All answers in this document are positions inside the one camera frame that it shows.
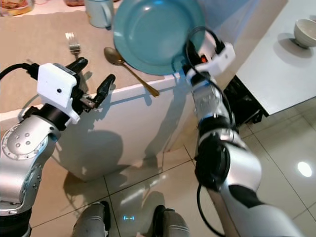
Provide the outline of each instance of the bowl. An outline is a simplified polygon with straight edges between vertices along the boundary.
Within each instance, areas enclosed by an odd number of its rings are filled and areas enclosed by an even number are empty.
[[[309,19],[297,20],[294,36],[302,48],[316,47],[316,22]]]

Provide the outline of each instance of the silver fork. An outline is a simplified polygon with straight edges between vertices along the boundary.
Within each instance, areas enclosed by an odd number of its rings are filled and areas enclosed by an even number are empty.
[[[65,33],[65,35],[68,40],[69,50],[77,59],[80,54],[80,44],[73,32]]]

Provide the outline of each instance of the spoon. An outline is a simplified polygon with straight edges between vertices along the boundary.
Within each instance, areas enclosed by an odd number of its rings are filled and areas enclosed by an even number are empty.
[[[114,65],[119,65],[125,67],[132,75],[134,75],[138,81],[154,96],[159,96],[159,91],[157,91],[152,86],[148,85],[145,81],[143,81],[139,76],[137,76],[128,66],[125,65],[125,60],[123,57],[117,52],[115,49],[106,47],[104,48],[104,55],[107,61]]]

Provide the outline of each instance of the mug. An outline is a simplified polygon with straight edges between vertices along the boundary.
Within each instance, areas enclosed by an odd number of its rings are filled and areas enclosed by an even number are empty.
[[[112,0],[84,0],[85,11],[92,26],[109,28],[114,16]]]

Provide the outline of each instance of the teal plate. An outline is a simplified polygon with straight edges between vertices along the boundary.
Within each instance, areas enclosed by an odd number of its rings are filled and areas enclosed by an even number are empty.
[[[153,75],[178,72],[185,64],[187,34],[205,26],[196,0],[125,0],[114,17],[116,49],[132,67]],[[203,34],[192,41],[200,49]]]

